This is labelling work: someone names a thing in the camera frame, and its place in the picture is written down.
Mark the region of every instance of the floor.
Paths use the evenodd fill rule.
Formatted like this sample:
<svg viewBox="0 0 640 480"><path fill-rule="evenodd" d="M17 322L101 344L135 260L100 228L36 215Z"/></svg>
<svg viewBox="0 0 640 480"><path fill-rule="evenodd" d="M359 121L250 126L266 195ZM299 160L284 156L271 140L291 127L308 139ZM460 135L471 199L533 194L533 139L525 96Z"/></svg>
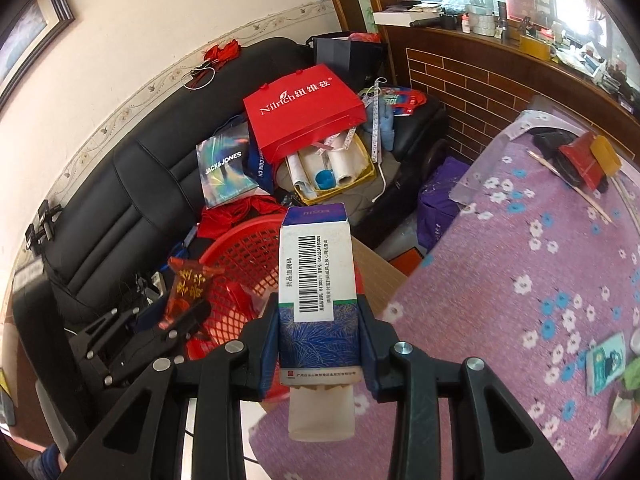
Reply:
<svg viewBox="0 0 640 480"><path fill-rule="evenodd" d="M193 425L195 421L196 399L191 399L187 411L186 434L182 449L182 475L180 480L191 480L191 449L193 446ZM265 411L258 402L240 402L240 415L242 423L242 448L244 456L255 460L254 451L249 445L249 428L253 427L265 415ZM262 467L250 460L244 460L247 480L270 480Z"/></svg>

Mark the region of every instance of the white box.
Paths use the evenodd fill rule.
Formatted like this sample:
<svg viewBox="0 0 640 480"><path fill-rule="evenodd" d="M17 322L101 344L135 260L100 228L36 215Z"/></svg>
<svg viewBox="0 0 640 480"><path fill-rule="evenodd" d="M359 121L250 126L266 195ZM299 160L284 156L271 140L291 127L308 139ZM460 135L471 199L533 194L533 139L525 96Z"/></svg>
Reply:
<svg viewBox="0 0 640 480"><path fill-rule="evenodd" d="M362 378L344 204L289 208L280 229L278 300L282 384L351 384Z"/></svg>

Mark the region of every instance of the barcode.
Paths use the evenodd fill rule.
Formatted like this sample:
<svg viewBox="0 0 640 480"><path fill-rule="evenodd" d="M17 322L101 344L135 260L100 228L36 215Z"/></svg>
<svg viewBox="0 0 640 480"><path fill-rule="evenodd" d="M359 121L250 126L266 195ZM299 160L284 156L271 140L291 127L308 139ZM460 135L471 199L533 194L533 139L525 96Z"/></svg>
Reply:
<svg viewBox="0 0 640 480"><path fill-rule="evenodd" d="M316 237L298 237L298 298L300 313L318 312Z"/></svg>

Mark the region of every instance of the shopping bag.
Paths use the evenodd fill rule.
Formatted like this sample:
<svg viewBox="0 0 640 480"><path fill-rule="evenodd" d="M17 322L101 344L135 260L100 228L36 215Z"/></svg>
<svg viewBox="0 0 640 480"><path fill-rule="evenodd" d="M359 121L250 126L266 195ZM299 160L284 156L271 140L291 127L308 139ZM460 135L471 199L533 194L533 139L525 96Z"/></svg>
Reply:
<svg viewBox="0 0 640 480"><path fill-rule="evenodd" d="M352 41L351 32L331 32L312 36L316 64L327 65L351 90L359 92L373 85L386 57L386 44Z"/></svg>

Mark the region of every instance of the yellow basket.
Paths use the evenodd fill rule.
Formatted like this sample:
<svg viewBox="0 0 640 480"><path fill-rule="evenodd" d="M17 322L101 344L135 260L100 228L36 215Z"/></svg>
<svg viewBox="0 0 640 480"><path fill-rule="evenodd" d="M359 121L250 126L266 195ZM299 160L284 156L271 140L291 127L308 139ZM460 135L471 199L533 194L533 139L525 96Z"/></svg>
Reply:
<svg viewBox="0 0 640 480"><path fill-rule="evenodd" d="M367 149L364 147L364 144L362 143L362 141L360 140L360 137L357 135L353 136L353 140L351 141L351 146L350 149L353 149L353 147L357 147L366 157L367 159L367 167L362 171L362 173L357 177L357 179L355 179L353 182L351 182L350 184L347 184L346 186L342 186L342 187L334 187L333 189L328 189L326 191L322 191L320 189L316 189L316 194L318 195L316 198L307 198L305 196L303 196L298 189L296 188L296 194L300 197L300 200L302 200L302 202L305 205L315 205L318 204L320 202L322 202L323 200L327 200L328 198L331 198L332 196L336 196L344 191L347 191L348 189L351 189L352 187L355 186L359 186L360 184L362 184L363 182L366 182L367 180L373 180L376 177L376 167L373 165L373 162L371 161L371 157L369 156L369 153L367 153ZM289 161L287 161L287 169L289 170L289 174L291 174L290 168L289 168Z"/></svg>

